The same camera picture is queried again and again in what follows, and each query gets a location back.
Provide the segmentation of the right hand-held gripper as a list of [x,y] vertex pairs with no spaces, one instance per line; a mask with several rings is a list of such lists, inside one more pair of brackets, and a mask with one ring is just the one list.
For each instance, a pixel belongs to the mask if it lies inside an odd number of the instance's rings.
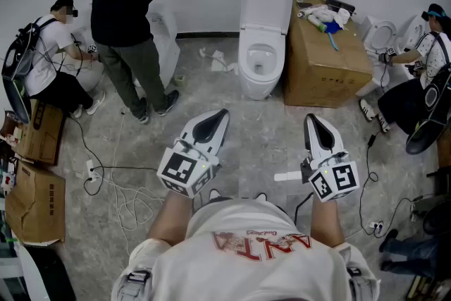
[[[312,113],[304,120],[304,138],[311,158],[300,166],[302,180],[313,188],[321,202],[345,197],[359,188],[355,161],[350,160],[338,130],[326,119]],[[322,152],[337,152],[322,159]]]

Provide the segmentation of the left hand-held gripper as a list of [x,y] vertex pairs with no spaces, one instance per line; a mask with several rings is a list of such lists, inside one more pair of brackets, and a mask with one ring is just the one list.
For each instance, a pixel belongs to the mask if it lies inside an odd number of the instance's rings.
[[165,149],[156,173],[161,183],[170,191],[194,198],[214,178],[229,122],[227,109],[207,111],[188,121],[173,147]]

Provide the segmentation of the white toilet seat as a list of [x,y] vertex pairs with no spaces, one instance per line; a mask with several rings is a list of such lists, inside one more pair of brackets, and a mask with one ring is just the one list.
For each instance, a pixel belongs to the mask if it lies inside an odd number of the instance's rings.
[[[256,58],[263,60],[262,73],[255,71]],[[278,31],[248,28],[240,31],[240,71],[249,79],[268,83],[281,76],[285,62],[285,35]]]

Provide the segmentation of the person's right forearm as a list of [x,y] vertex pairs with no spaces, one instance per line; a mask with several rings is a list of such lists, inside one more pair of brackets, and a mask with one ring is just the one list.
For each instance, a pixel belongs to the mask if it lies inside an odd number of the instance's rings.
[[345,236],[340,225],[338,204],[335,200],[321,202],[314,195],[310,235],[313,239],[328,247],[336,247],[345,242]]

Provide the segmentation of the white toilet bowl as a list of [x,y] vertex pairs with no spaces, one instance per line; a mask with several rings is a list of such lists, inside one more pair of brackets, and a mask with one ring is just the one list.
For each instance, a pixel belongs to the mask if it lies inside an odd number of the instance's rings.
[[[268,28],[260,28],[257,26],[249,26],[248,28],[256,28],[256,29],[263,29],[263,30],[270,30]],[[256,58],[256,61],[254,63],[255,65],[255,71],[257,73],[262,73],[263,70],[263,60]],[[268,82],[268,83],[260,83],[253,81],[249,79],[243,72],[240,71],[240,67],[238,65],[238,73],[240,78],[240,83],[242,86],[242,91],[244,94],[253,100],[262,100],[265,99],[267,96],[270,95],[270,93],[273,91],[274,87],[277,85],[279,79],[275,82]]]

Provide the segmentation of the white square-tank toilet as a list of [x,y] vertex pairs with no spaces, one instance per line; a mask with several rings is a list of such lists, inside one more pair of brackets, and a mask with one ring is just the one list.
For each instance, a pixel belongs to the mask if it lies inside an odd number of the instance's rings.
[[180,47],[176,43],[178,28],[175,17],[164,4],[151,4],[147,20],[159,53],[160,78],[167,88],[173,79],[180,55]]

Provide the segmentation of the white toilet paper roll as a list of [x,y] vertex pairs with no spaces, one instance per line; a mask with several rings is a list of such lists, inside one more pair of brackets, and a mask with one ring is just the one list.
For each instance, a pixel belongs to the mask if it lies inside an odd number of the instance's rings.
[[334,21],[339,25],[341,29],[345,30],[345,25],[348,23],[350,17],[351,13],[348,10],[346,10],[345,8],[340,8],[334,15]]

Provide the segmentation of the white rounded toilet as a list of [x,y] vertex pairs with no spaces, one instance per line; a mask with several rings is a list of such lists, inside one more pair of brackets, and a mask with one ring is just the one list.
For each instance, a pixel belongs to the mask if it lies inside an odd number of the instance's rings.
[[[87,47],[95,44],[92,39],[91,30],[82,27],[71,33],[74,43],[78,48],[87,53]],[[100,61],[78,61],[73,59],[66,52],[57,55],[55,60],[59,63],[58,69],[64,73],[77,78],[80,85],[87,92],[92,91],[101,80],[104,72],[103,64]]]

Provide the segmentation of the white tape strip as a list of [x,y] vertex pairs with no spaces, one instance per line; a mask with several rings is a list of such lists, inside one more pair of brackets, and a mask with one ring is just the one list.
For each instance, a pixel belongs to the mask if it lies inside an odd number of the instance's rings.
[[273,178],[276,182],[284,182],[288,180],[301,180],[302,172],[301,171],[289,171],[286,173],[277,173]]

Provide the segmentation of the large brown cardboard box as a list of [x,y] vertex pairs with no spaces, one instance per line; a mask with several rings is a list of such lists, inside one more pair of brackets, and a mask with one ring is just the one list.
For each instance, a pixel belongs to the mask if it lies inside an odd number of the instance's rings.
[[283,70],[284,102],[288,106],[338,108],[373,77],[357,24],[349,20],[344,30],[334,34],[334,47],[326,33],[298,18],[298,12],[293,3]]

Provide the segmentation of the white plastic bag bundle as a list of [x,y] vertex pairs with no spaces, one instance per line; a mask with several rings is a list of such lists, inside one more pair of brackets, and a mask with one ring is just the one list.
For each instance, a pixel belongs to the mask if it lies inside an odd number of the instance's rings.
[[317,8],[312,14],[322,23],[332,23],[337,15],[335,11],[328,9],[327,7]]

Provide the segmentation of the white angled-neck cleaner bottle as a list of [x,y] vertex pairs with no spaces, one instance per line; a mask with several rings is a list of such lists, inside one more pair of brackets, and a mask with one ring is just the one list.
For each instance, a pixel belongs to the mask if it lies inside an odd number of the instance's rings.
[[324,10],[324,9],[328,10],[328,6],[325,4],[317,4],[314,6],[301,8],[297,13],[297,17],[298,18],[307,18],[309,15],[313,14],[315,11],[320,11],[320,10]]

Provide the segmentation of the black equipment pile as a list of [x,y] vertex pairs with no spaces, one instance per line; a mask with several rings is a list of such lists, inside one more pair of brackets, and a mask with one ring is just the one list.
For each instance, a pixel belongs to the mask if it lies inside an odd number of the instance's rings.
[[418,196],[412,202],[410,219],[421,222],[426,235],[451,233],[451,166],[439,168],[426,177],[434,182],[435,193]]

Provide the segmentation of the torn brown cardboard box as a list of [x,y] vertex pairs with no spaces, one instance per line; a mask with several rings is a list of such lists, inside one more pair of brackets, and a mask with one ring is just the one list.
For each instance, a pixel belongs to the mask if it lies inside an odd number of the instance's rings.
[[19,161],[16,185],[6,196],[6,222],[17,239],[30,245],[63,241],[65,194],[64,178]]

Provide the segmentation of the black white curved panel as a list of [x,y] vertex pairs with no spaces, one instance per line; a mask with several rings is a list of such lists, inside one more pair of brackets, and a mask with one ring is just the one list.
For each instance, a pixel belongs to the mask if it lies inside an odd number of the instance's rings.
[[66,268],[51,247],[18,246],[30,301],[77,301]]

